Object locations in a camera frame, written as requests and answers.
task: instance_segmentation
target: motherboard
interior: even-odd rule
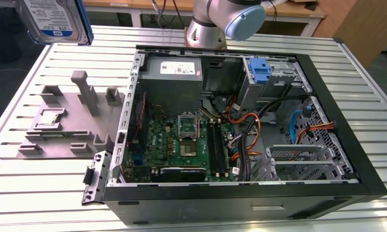
[[[146,151],[132,152],[134,181],[155,182],[160,172],[168,172],[167,178],[172,173],[191,172],[187,178],[198,177],[198,181],[234,181],[225,146],[231,136],[233,125],[218,121],[151,120]]]

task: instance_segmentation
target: ram slot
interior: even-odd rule
[[[215,175],[218,173],[218,163],[215,155],[215,140],[214,140],[214,123],[207,124],[207,138],[208,138],[208,155],[210,155],[210,168],[211,173]]]
[[[221,173],[227,172],[227,160],[226,160],[226,153],[225,153],[225,138],[221,131],[221,123],[217,123],[214,126],[214,133],[215,133],[215,148],[217,148],[217,160],[218,160],[218,170]]]

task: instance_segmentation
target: open computer tower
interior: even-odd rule
[[[83,205],[127,224],[317,218],[387,190],[309,55],[136,47]]]

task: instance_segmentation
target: blue hard drive label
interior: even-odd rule
[[[24,0],[35,23],[42,32],[50,36],[71,36],[72,25],[64,8],[58,0]]]

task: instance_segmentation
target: blue cable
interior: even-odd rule
[[[293,140],[293,144],[295,144],[295,128],[294,128],[294,125],[295,125],[295,117],[297,117],[297,114],[298,113],[302,113],[303,111],[302,110],[297,110],[293,115],[291,115],[291,121],[290,121],[290,136],[291,136],[291,140]]]

